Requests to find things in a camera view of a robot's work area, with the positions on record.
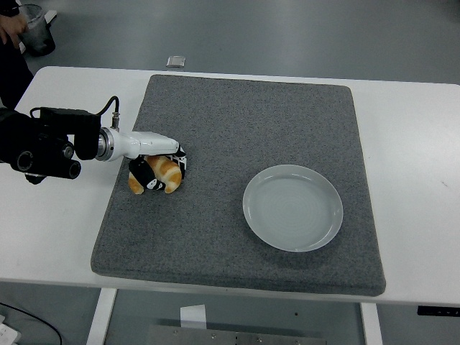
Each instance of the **black cable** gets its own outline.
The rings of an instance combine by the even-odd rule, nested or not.
[[[5,307],[7,307],[7,308],[14,309],[14,310],[16,310],[16,311],[19,311],[20,313],[24,313],[24,314],[26,314],[26,315],[28,315],[28,316],[31,316],[31,317],[33,317],[33,318],[36,318],[38,321],[43,322],[46,326],[50,327],[54,332],[56,332],[57,336],[59,336],[59,345],[63,345],[63,338],[62,338],[62,336],[60,336],[59,331],[58,331],[51,323],[48,323],[48,322],[46,322],[45,320],[39,318],[38,316],[32,315],[31,313],[28,313],[28,312],[26,312],[26,311],[23,311],[23,310],[21,310],[21,309],[18,309],[18,308],[16,308],[16,307],[13,307],[12,305],[8,305],[8,304],[2,303],[2,302],[0,302],[0,305],[3,305],[3,306],[5,306]]]
[[[109,99],[109,101],[107,102],[106,106],[105,106],[100,112],[98,112],[98,113],[95,114],[95,115],[97,115],[97,116],[102,116],[102,114],[104,114],[104,113],[107,111],[107,109],[109,109],[110,105],[111,105],[114,101],[115,101],[115,112],[118,113],[118,110],[119,110],[119,107],[120,107],[120,101],[119,101],[118,97],[112,96],[112,97]]]
[[[30,109],[30,117],[32,117],[33,119],[35,119],[35,116],[33,114],[34,111],[37,111],[37,110],[40,110],[41,108],[32,108]]]

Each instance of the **person's hand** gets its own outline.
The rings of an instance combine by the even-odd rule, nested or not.
[[[17,35],[27,32],[28,29],[27,20],[22,14],[14,17],[0,15],[0,38],[4,45],[8,42],[9,36],[13,42],[13,46],[19,49],[19,38]]]

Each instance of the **plastic cup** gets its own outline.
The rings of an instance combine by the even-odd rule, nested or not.
[[[27,20],[28,32],[19,35],[22,43],[31,55],[41,56],[50,54],[55,48],[49,25],[45,20],[45,11],[38,5],[22,5],[19,12]]]

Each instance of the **dark clothing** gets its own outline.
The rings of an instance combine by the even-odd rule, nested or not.
[[[12,17],[19,14],[19,5],[15,0],[0,0],[0,14]]]
[[[14,15],[16,2],[0,0],[0,14]],[[0,40],[0,98],[3,105],[14,109],[32,81],[33,75],[19,49],[8,39],[4,45]]]

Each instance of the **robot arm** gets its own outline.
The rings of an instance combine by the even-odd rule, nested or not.
[[[101,127],[101,116],[116,102],[112,126]],[[36,108],[31,117],[17,111],[0,109],[0,162],[9,163],[14,170],[26,175],[34,184],[47,176],[77,178],[81,164],[72,160],[74,153],[81,160],[112,161],[128,157],[129,168],[146,188],[155,189],[155,176],[143,163],[145,155],[169,155],[183,172],[185,153],[174,139],[153,132],[120,133],[118,128],[119,101],[112,97],[102,111],[91,114],[84,110]],[[40,110],[40,117],[32,112]],[[74,134],[74,143],[68,135]]]

